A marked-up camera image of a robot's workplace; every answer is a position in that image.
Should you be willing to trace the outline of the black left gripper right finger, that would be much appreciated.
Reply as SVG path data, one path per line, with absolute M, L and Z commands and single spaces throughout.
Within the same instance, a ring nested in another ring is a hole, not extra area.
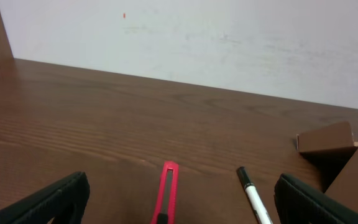
M 358 224 L 358 213 L 290 174 L 275 184 L 275 206 L 285 224 Z

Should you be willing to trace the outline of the cardboard box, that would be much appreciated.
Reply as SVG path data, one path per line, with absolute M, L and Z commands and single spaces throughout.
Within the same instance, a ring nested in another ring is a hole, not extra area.
M 319 170 L 323 193 L 358 213 L 358 142 L 350 123 L 297 134 L 296 146 Z

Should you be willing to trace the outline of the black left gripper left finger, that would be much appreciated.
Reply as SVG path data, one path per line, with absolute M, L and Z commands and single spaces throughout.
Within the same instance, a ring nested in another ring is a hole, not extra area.
M 74 172 L 0 210 L 0 224 L 80 224 L 90 197 L 84 172 Z

